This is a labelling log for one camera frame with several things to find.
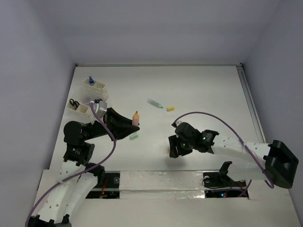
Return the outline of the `clear spray bottle blue cap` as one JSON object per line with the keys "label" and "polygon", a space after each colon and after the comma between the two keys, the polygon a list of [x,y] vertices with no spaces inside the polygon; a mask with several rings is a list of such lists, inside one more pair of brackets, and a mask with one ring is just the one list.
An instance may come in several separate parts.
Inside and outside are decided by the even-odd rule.
{"label": "clear spray bottle blue cap", "polygon": [[93,86],[95,83],[94,79],[92,78],[92,76],[89,76],[89,85]]}

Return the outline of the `black handled scissors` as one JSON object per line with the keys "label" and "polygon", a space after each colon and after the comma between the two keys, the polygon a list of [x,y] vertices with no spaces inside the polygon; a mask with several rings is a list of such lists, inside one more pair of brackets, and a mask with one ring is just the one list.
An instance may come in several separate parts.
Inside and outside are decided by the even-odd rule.
{"label": "black handled scissors", "polygon": [[78,101],[76,101],[76,100],[74,100],[74,99],[72,99],[72,98],[69,100],[69,103],[70,103],[70,105],[73,107],[74,110],[77,110],[77,108],[78,108],[79,105],[80,105]]}

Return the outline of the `aluminium side rail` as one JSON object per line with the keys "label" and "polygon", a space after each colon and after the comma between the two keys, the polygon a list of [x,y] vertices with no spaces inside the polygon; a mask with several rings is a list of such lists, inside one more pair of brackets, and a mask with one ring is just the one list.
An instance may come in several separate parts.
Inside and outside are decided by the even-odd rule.
{"label": "aluminium side rail", "polygon": [[266,142],[266,138],[265,138],[265,135],[264,135],[264,132],[263,132],[263,129],[262,129],[259,117],[258,117],[258,113],[257,113],[256,107],[255,107],[255,104],[254,104],[254,101],[253,101],[253,98],[252,98],[252,95],[250,92],[250,88],[249,88],[249,85],[248,85],[248,82],[246,79],[243,65],[242,64],[237,65],[236,69],[237,69],[237,73],[239,75],[241,86],[242,86],[244,96],[245,96],[245,99],[246,99],[246,102],[247,102],[247,105],[249,108],[249,112],[250,112],[250,115],[251,115],[251,118],[253,121],[253,125],[255,128],[256,134],[257,134],[258,141]]}

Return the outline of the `cream divided box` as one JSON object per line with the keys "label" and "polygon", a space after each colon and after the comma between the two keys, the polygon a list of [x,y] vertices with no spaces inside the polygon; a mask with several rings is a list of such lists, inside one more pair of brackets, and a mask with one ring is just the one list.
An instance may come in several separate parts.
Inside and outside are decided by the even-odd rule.
{"label": "cream divided box", "polygon": [[66,105],[66,108],[67,108],[67,110],[69,110],[70,113],[77,114],[79,116],[83,116],[83,117],[92,116],[91,109],[87,105],[79,104],[79,106],[76,108],[75,106],[68,103]]}
{"label": "cream divided box", "polygon": [[83,81],[83,85],[88,87],[89,89],[92,89],[92,90],[97,90],[97,91],[105,91],[106,90],[106,85],[104,83],[101,83],[99,81],[96,81],[94,80],[95,83],[93,86],[89,85],[89,78],[86,78],[84,81]]}

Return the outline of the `clear organizer bin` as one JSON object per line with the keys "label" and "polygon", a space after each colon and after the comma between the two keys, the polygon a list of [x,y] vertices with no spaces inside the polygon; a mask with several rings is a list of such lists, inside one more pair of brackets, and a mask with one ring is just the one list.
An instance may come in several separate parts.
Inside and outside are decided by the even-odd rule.
{"label": "clear organizer bin", "polygon": [[95,99],[102,99],[104,100],[105,102],[108,100],[109,98],[109,95],[107,92],[103,93],[103,94],[100,94],[98,92],[95,92],[91,89],[87,89],[83,86],[79,86],[75,89],[75,91],[71,94],[71,96],[68,98],[67,100],[67,104],[69,103],[69,100],[72,98],[76,101],[79,102],[79,104],[83,104],[83,105],[87,105],[90,107],[89,103],[83,103],[82,102],[82,98],[84,96],[90,96],[92,100],[95,100]]}

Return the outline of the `yellow marker cap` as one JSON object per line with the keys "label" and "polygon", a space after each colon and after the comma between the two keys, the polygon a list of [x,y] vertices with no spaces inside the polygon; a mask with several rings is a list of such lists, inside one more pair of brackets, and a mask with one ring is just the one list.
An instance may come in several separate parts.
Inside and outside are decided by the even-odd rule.
{"label": "yellow marker cap", "polygon": [[167,111],[168,112],[171,112],[171,111],[174,111],[175,110],[175,107],[174,106],[169,106],[167,107]]}

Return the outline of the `cream divided box rear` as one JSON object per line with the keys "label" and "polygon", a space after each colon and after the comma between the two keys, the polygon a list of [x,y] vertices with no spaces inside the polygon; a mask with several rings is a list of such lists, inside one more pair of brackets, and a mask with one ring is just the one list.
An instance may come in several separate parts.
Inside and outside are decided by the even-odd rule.
{"label": "cream divided box rear", "polygon": [[93,86],[89,85],[89,78],[86,78],[84,81],[83,81],[83,85],[88,87],[89,89],[92,89],[92,90],[97,90],[97,91],[105,91],[106,90],[106,85],[104,83],[101,83],[99,81],[96,81],[94,80],[95,83]]}

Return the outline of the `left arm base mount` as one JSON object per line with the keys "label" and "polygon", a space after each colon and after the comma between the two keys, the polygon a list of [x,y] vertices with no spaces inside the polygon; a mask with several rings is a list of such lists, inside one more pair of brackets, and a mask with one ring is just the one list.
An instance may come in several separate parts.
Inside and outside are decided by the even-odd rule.
{"label": "left arm base mount", "polygon": [[120,172],[105,172],[103,182],[98,183],[86,199],[119,199]]}

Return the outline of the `cream divided box front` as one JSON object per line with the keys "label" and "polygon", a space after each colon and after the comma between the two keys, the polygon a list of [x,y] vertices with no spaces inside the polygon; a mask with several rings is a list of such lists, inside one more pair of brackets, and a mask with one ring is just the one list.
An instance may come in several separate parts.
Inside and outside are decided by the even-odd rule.
{"label": "cream divided box front", "polygon": [[67,108],[67,110],[69,110],[70,113],[77,114],[79,116],[83,116],[83,117],[92,116],[91,109],[87,105],[79,104],[79,106],[76,108],[75,106],[68,103],[66,105],[66,108]]}

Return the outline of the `clear jar purple contents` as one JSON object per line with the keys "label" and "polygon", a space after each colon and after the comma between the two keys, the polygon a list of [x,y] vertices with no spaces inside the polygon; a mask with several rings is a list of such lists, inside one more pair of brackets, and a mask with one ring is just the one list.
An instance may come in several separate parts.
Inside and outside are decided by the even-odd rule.
{"label": "clear jar purple contents", "polygon": [[84,96],[83,98],[82,98],[82,102],[83,103],[90,103],[91,102],[91,97],[90,96]]}

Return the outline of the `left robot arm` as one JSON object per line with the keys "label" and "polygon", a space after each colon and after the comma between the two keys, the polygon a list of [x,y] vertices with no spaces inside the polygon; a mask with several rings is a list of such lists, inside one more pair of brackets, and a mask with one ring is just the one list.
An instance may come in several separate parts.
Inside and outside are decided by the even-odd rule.
{"label": "left robot arm", "polygon": [[[88,140],[108,135],[116,145],[118,140],[139,131],[132,120],[108,108],[103,116],[93,112],[93,123],[68,122],[64,129],[64,142],[67,145],[62,167],[56,183],[48,189],[30,211],[25,225],[27,227],[70,227],[71,219],[94,187],[107,183],[105,168],[102,164],[90,162],[95,148]],[[36,215],[33,211],[39,203],[45,203]]]}

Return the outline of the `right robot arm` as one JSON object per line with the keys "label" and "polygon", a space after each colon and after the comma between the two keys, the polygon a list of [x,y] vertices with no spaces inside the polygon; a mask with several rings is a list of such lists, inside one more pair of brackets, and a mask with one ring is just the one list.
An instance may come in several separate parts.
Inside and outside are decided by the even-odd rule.
{"label": "right robot arm", "polygon": [[200,132],[187,122],[172,124],[175,134],[169,137],[169,156],[178,158],[192,153],[224,155],[246,162],[244,168],[237,168],[231,160],[224,161],[218,173],[222,185],[233,181],[264,180],[273,186],[291,189],[294,183],[298,158],[279,140],[272,143],[242,142],[222,136],[217,131]]}

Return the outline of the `green marker cap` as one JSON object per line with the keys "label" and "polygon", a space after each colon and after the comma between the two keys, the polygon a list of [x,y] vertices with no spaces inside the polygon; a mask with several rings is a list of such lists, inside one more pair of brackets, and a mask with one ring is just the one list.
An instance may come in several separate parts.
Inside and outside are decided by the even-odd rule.
{"label": "green marker cap", "polygon": [[132,135],[130,135],[130,140],[134,140],[134,139],[136,139],[136,138],[138,138],[138,134],[132,134]]}

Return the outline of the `orange highlighter marker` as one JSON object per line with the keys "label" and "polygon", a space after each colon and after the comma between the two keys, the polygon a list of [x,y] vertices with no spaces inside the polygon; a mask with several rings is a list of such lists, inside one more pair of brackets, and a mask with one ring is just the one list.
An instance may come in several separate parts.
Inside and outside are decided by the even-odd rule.
{"label": "orange highlighter marker", "polygon": [[139,119],[140,119],[139,113],[138,111],[136,111],[132,118],[132,125],[139,126]]}

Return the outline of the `green highlighter marker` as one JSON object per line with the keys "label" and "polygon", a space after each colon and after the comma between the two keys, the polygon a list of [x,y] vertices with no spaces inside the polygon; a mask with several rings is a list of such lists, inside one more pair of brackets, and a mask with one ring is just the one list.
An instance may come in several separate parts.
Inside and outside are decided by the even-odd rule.
{"label": "green highlighter marker", "polygon": [[157,108],[163,109],[163,106],[160,103],[158,103],[152,99],[147,99],[147,103],[149,103]]}

